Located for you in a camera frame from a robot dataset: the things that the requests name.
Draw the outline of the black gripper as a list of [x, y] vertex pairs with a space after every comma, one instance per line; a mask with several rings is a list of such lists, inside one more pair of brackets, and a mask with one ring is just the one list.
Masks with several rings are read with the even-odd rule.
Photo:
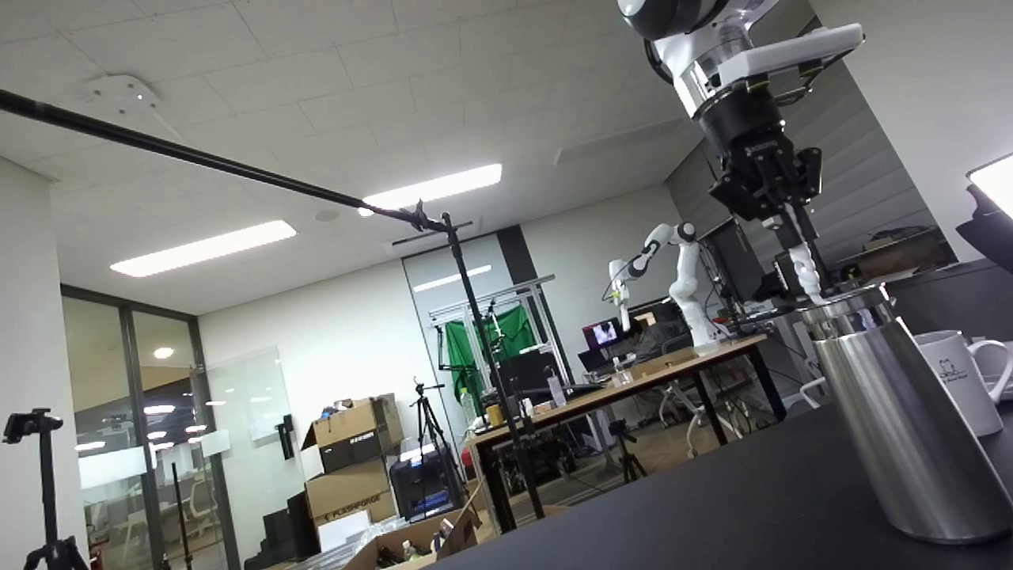
[[713, 197], [742, 218], [762, 218], [762, 232], [776, 237], [776, 271], [784, 286], [784, 297], [806, 302], [798, 286], [796, 262], [783, 245], [783, 218], [796, 213], [798, 233], [815, 256], [821, 289], [840, 289], [832, 266], [821, 251], [821, 233], [812, 218], [812, 199], [817, 197], [817, 174], [822, 165], [821, 149], [798, 149], [780, 115], [768, 89], [736, 89], [707, 106], [697, 117], [707, 146], [718, 162], [718, 183]]

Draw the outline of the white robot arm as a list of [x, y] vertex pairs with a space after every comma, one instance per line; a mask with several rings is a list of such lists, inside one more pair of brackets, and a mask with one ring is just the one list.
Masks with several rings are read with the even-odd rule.
[[642, 37], [642, 52], [659, 78], [670, 78], [659, 40], [691, 34], [713, 23], [728, 0], [613, 0], [623, 23]]

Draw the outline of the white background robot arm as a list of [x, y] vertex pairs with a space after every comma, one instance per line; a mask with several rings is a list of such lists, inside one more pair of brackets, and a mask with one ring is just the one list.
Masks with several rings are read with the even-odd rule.
[[[812, 302], [822, 303], [822, 259], [812, 222], [812, 199], [822, 183], [822, 151], [817, 146], [798, 149], [788, 140], [765, 89], [723, 94], [697, 115], [697, 125], [718, 162], [713, 197], [739, 218], [772, 225], [793, 259], [796, 281]], [[674, 281], [666, 297], [681, 312], [697, 347], [718, 344], [723, 334], [697, 297], [704, 245], [694, 222], [661, 222], [633, 256], [609, 262], [604, 297], [613, 303], [621, 330], [633, 327], [626, 281], [647, 275], [666, 248], [678, 251]]]

